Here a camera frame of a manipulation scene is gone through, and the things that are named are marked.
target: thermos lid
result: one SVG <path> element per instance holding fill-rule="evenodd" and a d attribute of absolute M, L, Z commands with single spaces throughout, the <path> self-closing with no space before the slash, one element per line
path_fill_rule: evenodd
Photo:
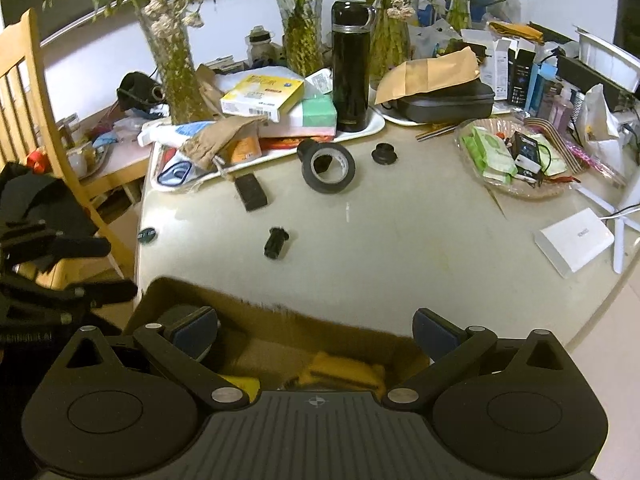
<path fill-rule="evenodd" d="M 347 34 L 370 32 L 375 11 L 365 2 L 338 0 L 331 8 L 332 31 Z"/>

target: white device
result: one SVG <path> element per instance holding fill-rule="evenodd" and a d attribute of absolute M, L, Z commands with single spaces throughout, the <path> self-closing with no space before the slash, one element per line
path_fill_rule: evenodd
<path fill-rule="evenodd" d="M 560 275 L 567 278 L 610 247 L 614 235 L 587 208 L 538 231 L 534 240 Z"/>

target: tiled floor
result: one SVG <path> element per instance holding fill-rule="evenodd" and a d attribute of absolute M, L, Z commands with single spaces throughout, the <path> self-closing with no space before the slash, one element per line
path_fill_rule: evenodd
<path fill-rule="evenodd" d="M 139 209 L 111 224 L 132 248 Z M 102 315 L 124 327 L 132 304 L 106 306 Z M 572 357 L 604 406 L 609 436 L 593 473 L 600 480 L 640 479 L 640 266 Z"/>

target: white container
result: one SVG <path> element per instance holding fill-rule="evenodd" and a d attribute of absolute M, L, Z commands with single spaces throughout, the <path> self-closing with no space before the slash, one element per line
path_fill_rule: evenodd
<path fill-rule="evenodd" d="M 580 61 L 622 88 L 635 92 L 640 83 L 640 59 L 584 30 L 580 34 Z"/>

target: black cylindrical object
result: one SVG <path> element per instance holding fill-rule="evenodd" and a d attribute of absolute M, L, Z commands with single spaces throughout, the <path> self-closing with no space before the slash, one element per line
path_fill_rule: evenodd
<path fill-rule="evenodd" d="M 369 43 L 375 13 L 365 2 L 339 0 L 331 16 L 338 130 L 359 132 L 367 126 Z"/>
<path fill-rule="evenodd" d="M 289 240 L 289 233 L 282 227 L 272 227 L 269 234 L 269 239 L 264 245 L 264 255 L 270 260 L 277 260 L 284 242 Z"/>

